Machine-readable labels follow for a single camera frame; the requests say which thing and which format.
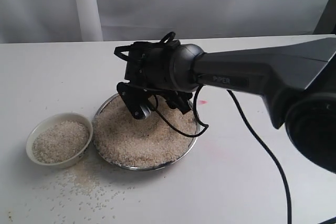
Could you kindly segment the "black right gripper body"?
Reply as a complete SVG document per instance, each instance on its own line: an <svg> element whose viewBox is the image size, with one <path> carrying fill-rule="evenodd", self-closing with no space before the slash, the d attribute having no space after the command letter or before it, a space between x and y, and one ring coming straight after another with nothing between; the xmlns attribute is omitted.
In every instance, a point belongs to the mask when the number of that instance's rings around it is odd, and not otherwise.
<svg viewBox="0 0 336 224"><path fill-rule="evenodd" d="M123 47L123 60L127 62L126 90L158 94L171 103L186 103L192 98L192 44L136 41Z"/></svg>

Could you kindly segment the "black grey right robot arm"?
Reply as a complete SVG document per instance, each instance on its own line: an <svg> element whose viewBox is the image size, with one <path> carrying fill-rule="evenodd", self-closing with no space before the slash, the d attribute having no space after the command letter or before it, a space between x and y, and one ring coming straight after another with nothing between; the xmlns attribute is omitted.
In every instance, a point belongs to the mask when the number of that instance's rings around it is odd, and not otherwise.
<svg viewBox="0 0 336 224"><path fill-rule="evenodd" d="M335 172L335 39L206 53L165 37L115 48L127 63L117 92L135 119L149 116L159 95L185 114L201 86L260 96L274 128L286 128L295 148Z"/></svg>

